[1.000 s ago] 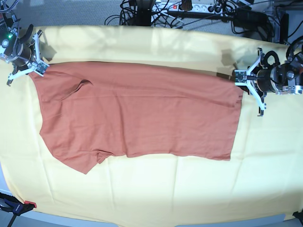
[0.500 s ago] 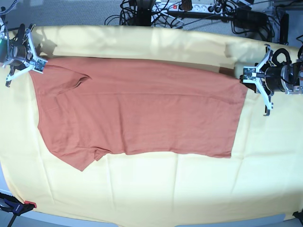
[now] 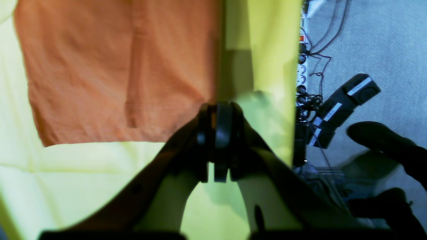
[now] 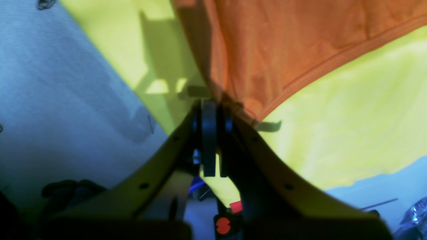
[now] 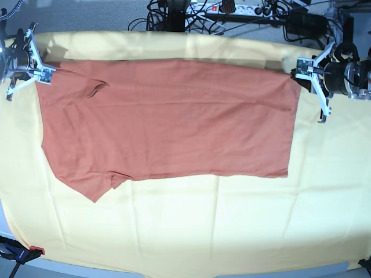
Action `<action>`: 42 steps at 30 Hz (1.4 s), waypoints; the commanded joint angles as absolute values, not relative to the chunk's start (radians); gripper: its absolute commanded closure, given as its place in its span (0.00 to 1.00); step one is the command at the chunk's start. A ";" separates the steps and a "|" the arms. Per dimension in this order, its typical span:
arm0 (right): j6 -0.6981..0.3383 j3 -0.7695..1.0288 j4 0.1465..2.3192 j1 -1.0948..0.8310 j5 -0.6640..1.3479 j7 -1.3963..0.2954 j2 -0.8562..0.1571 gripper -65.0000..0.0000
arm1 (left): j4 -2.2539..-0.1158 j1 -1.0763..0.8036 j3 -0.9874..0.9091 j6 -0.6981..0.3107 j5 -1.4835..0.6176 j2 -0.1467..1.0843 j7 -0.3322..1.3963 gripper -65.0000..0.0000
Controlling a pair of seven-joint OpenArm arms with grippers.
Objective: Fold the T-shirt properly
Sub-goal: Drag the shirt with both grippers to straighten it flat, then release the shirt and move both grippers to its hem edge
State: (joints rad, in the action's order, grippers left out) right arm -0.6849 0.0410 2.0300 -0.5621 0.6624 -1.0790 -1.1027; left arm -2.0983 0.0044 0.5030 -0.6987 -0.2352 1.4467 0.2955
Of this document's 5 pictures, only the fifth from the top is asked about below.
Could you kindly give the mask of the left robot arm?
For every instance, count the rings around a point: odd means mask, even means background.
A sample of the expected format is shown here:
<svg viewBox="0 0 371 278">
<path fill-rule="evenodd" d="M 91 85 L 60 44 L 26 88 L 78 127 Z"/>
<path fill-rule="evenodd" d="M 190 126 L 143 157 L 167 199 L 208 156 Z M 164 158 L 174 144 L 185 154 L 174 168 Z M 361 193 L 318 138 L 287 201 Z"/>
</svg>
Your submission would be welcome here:
<svg viewBox="0 0 371 278">
<path fill-rule="evenodd" d="M 327 45 L 311 59 L 299 57 L 290 77 L 312 94 L 317 94 L 312 83 L 317 78 L 326 99 L 339 94 L 353 100 L 370 100 L 370 59 L 361 60 L 353 43 Z"/>
</svg>

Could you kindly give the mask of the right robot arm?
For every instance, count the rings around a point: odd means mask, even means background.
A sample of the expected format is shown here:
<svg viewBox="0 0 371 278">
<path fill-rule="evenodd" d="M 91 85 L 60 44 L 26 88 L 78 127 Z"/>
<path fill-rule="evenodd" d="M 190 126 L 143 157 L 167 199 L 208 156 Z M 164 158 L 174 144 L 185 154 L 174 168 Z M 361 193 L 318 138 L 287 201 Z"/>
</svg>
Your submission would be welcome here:
<svg viewBox="0 0 371 278">
<path fill-rule="evenodd" d="M 28 72 L 34 69 L 29 52 L 14 43 L 1 50 L 1 79 L 29 80 L 31 77 Z"/>
</svg>

